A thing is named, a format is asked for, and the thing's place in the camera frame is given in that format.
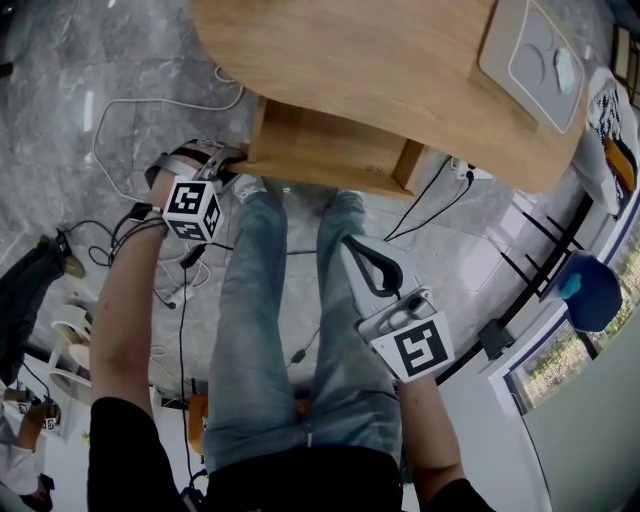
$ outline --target black t-shirt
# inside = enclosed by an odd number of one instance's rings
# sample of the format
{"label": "black t-shirt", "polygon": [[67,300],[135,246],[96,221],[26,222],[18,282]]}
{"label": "black t-shirt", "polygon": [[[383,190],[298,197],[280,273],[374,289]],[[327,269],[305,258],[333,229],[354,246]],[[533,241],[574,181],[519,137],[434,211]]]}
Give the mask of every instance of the black t-shirt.
{"label": "black t-shirt", "polygon": [[[91,408],[88,502],[91,512],[187,511],[153,420],[130,402],[103,398]],[[209,475],[205,498],[205,510],[215,512],[396,512],[401,506],[393,458],[353,446],[291,450],[233,464]],[[458,480],[433,498],[429,510],[490,509],[467,480]]]}

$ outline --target floor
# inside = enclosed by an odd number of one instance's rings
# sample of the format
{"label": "floor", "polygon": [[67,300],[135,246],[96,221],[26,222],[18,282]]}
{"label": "floor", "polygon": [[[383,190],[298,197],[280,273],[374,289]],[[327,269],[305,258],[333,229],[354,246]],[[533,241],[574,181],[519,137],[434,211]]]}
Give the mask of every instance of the floor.
{"label": "floor", "polygon": [[[603,64],[611,52],[612,17],[604,0],[550,0],[552,11],[575,31],[580,51],[589,45]],[[5,27],[4,60],[15,71],[0,81],[0,271],[4,272],[42,233],[56,226],[93,218],[113,226],[130,208],[101,173],[91,152],[96,127],[106,104],[114,98],[171,98],[199,105],[226,105],[237,94],[236,84],[214,78],[215,64],[200,47],[190,20],[189,0],[22,0]],[[125,193],[141,196],[143,170],[161,151],[192,137],[232,144],[248,140],[255,97],[246,93],[226,112],[202,112],[159,104],[118,104],[107,113],[97,153]],[[444,155],[433,154],[424,171],[426,182]],[[459,189],[444,172],[411,212],[407,227],[447,204]],[[290,249],[313,248],[317,211],[326,191],[284,184],[289,217]],[[434,289],[435,305],[449,319],[457,353],[475,341],[478,330],[499,315],[523,284],[501,260],[507,252],[527,268],[524,253],[542,259],[548,241],[525,223],[521,211],[538,218],[552,215],[566,221],[580,189],[571,172],[549,194],[526,195],[494,180],[477,180],[454,208],[430,225],[398,240],[409,250]],[[410,202],[367,196],[366,229],[386,235]],[[223,200],[228,222],[220,242],[233,243],[239,205]],[[83,282],[63,278],[51,287],[41,310],[32,343],[50,349],[49,325],[56,307],[69,301],[92,304],[105,270],[88,256],[90,245],[106,246],[98,228],[73,233],[75,253],[86,265]],[[165,259],[179,256],[182,246],[168,240]],[[208,359],[215,343],[218,299],[229,254],[208,249],[204,261],[210,279],[188,303],[185,328],[185,370],[206,381]],[[157,287],[176,289],[180,269],[167,263],[171,278],[158,270]],[[206,271],[198,276],[206,277]],[[313,256],[291,256],[280,318],[285,359],[304,346],[319,317],[317,276]],[[178,389],[177,331],[179,312],[156,302],[153,343],[167,349],[150,366],[150,376],[167,392]],[[293,380],[313,374],[317,342],[309,355],[292,365]]]}

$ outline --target leg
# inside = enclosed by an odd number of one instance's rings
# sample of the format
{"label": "leg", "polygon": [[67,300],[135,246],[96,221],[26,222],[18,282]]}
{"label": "leg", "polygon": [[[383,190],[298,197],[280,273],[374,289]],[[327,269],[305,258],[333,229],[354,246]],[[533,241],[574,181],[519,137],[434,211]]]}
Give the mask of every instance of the leg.
{"label": "leg", "polygon": [[30,251],[2,278],[0,379],[7,386],[18,376],[40,306],[51,283],[64,274],[63,269],[62,256],[51,242]]}
{"label": "leg", "polygon": [[389,372],[355,329],[359,315],[340,240],[363,234],[359,196],[338,195],[318,233],[322,319],[312,395],[314,444],[364,446],[400,458],[400,407]]}
{"label": "leg", "polygon": [[209,472],[292,447],[283,429],[297,415],[278,327],[286,252],[282,205],[256,193],[244,206],[220,299],[202,439]]}
{"label": "leg", "polygon": [[47,252],[47,245],[39,243],[27,254],[20,258],[5,274],[0,278],[0,302],[5,302],[7,294],[12,294],[20,274],[29,268],[34,262],[40,259]]}

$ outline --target white cable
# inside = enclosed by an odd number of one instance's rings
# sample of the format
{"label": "white cable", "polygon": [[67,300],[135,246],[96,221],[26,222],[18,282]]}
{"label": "white cable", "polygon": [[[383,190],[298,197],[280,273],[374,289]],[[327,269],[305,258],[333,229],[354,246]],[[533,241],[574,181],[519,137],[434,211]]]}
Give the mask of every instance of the white cable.
{"label": "white cable", "polygon": [[151,355],[156,357],[162,357],[167,355],[167,347],[162,345],[151,345]]}
{"label": "white cable", "polygon": [[181,400],[181,398],[172,398],[166,404],[164,404],[162,407],[169,407],[169,404],[172,404],[173,402],[177,402],[178,400]]}
{"label": "white cable", "polygon": [[[220,76],[220,70],[221,70],[220,66],[216,66],[216,68],[214,70],[214,76],[216,77],[216,80],[218,80],[220,83],[223,83],[223,84],[236,83],[236,81],[233,80],[232,78],[223,78],[222,76]],[[100,137],[100,130],[102,129],[102,125],[104,124],[105,117],[107,116],[107,112],[111,108],[111,106],[115,105],[116,103],[168,103],[170,105],[177,105],[179,107],[185,107],[185,108],[195,108],[197,110],[204,110],[206,112],[224,112],[226,110],[231,110],[233,107],[235,107],[238,104],[238,102],[240,101],[240,99],[242,98],[243,94],[244,94],[244,86],[240,85],[240,88],[238,89],[237,96],[233,99],[233,101],[231,103],[229,103],[228,105],[223,106],[223,107],[205,107],[205,106],[202,106],[202,105],[194,105],[192,103],[185,103],[183,101],[170,100],[170,99],[166,99],[166,98],[142,98],[142,99],[120,98],[120,99],[111,100],[109,103],[107,103],[107,106],[104,108],[104,111],[102,112],[102,116],[100,116],[100,121],[98,122],[98,126],[96,127],[96,133],[93,136],[93,145],[91,146],[91,153],[93,155],[93,158],[96,161],[96,163],[98,164],[98,167],[100,168],[102,173],[107,177],[107,180],[111,184],[111,187],[113,188],[113,190],[115,191],[116,194],[118,194],[120,197],[122,197],[124,199],[127,199],[129,201],[138,202],[140,199],[138,199],[136,197],[133,197],[133,196],[130,196],[128,194],[125,194],[122,190],[120,190],[118,185],[116,185],[116,182],[113,180],[113,178],[109,174],[109,171],[107,171],[106,167],[102,164],[102,162],[98,158],[98,153],[97,153],[97,150],[96,150],[96,146],[98,145],[98,138]],[[167,274],[167,277],[169,278],[169,280],[176,287],[181,287],[183,285],[179,284],[173,278],[173,276],[171,275],[171,273],[167,269],[165,263],[174,263],[174,262],[180,261],[182,258],[184,258],[187,255],[187,253],[189,252],[189,245],[187,244],[187,242],[185,242],[184,246],[185,246],[185,250],[183,251],[183,253],[180,256],[178,256],[176,258],[167,258],[167,259],[160,259],[159,260],[160,267],[165,271],[165,273]],[[209,267],[207,267],[207,265],[204,264],[201,260],[198,260],[198,263],[199,263],[198,271],[196,272],[196,276],[194,277],[193,281],[191,282],[191,286],[194,289],[200,288],[201,286],[203,286],[205,283],[207,283],[207,281],[209,281],[209,278],[211,277],[211,269],[209,269]],[[196,280],[197,280],[197,278],[198,278],[198,276],[200,274],[200,270],[202,269],[202,267],[204,267],[205,270],[207,271],[207,277],[205,278],[205,280],[202,283],[200,283],[198,285],[195,285],[195,282],[196,282]],[[166,291],[166,289],[156,290],[156,291],[157,292],[161,292],[161,291]]]}
{"label": "white cable", "polygon": [[[235,80],[222,78],[220,76],[220,66],[216,67],[214,75],[216,79],[221,83],[231,84],[235,82]],[[244,86],[240,85],[240,88],[238,89],[238,94],[235,97],[235,99],[231,103],[229,103],[229,105],[226,105],[224,107],[205,107],[202,105],[194,105],[192,103],[185,103],[183,101],[170,100],[167,98],[141,98],[141,99],[121,98],[121,99],[111,100],[109,103],[107,103],[107,106],[104,108],[104,111],[102,112],[102,116],[100,117],[100,121],[98,122],[98,126],[96,127],[96,133],[93,136],[93,145],[91,147],[91,153],[93,155],[93,158],[98,164],[98,167],[100,167],[100,170],[104,173],[104,175],[109,180],[109,183],[113,187],[113,190],[116,192],[116,194],[118,194],[120,197],[124,199],[128,199],[129,201],[138,202],[139,199],[133,196],[130,196],[128,194],[125,194],[122,190],[120,190],[118,185],[116,185],[115,181],[113,181],[113,178],[111,177],[107,169],[104,167],[104,165],[102,165],[102,162],[98,158],[98,154],[96,152],[96,146],[98,145],[98,137],[100,136],[100,130],[102,128],[102,124],[104,123],[104,119],[107,115],[107,112],[109,111],[111,106],[117,103],[168,103],[170,105],[177,105],[179,107],[186,107],[186,108],[195,108],[197,110],[204,110],[206,112],[224,112],[225,110],[230,110],[233,107],[235,107],[240,101],[240,99],[242,98],[243,94],[244,94]]]}
{"label": "white cable", "polygon": [[180,382],[180,378],[176,377],[175,375],[173,375],[169,370],[167,370],[162,363],[160,363],[159,361],[156,361],[153,357],[149,358],[149,361],[151,361],[152,363],[155,363],[158,368],[160,368],[166,375],[168,375],[169,377],[171,377],[174,380],[177,380],[178,382]]}
{"label": "white cable", "polygon": [[198,288],[204,286],[205,284],[207,284],[209,282],[209,279],[211,279],[211,269],[209,267],[207,267],[204,263],[198,268],[198,271],[204,268],[207,271],[207,277],[204,278],[204,281],[202,281],[200,284],[195,284],[196,282],[196,278],[193,278],[193,281],[191,282],[191,288],[193,288],[194,290],[197,290]]}

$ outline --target blue hat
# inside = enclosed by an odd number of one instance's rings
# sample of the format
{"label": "blue hat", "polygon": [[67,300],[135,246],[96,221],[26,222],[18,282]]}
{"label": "blue hat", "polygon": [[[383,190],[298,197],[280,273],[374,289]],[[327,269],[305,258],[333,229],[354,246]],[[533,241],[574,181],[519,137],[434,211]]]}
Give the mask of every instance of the blue hat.
{"label": "blue hat", "polygon": [[562,299],[577,331],[604,331],[620,311],[622,294],[613,270],[587,251],[574,251],[540,301]]}

